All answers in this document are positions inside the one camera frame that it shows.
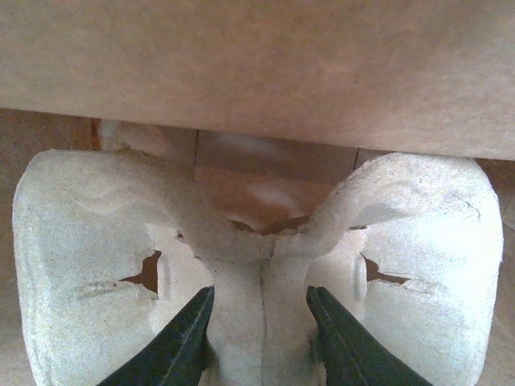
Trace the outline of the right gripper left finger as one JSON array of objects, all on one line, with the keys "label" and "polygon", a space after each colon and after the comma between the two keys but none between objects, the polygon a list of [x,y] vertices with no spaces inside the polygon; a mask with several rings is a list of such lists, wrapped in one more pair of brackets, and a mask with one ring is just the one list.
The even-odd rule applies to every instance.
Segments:
[{"label": "right gripper left finger", "polygon": [[204,287],[132,359],[101,381],[118,385],[197,385],[207,367],[215,291]]}]

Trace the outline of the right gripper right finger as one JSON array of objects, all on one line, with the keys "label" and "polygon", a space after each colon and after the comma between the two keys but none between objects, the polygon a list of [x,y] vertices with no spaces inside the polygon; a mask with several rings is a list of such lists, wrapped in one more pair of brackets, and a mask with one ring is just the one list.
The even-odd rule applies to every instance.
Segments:
[{"label": "right gripper right finger", "polygon": [[307,287],[307,304],[319,332],[327,385],[428,385],[383,347],[329,292]]}]

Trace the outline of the brown paper bag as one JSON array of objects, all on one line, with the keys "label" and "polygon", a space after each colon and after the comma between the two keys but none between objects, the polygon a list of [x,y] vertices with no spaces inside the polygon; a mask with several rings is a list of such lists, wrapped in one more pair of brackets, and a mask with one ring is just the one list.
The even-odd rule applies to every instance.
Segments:
[{"label": "brown paper bag", "polygon": [[514,242],[511,1],[4,1],[1,107],[485,156]]}]

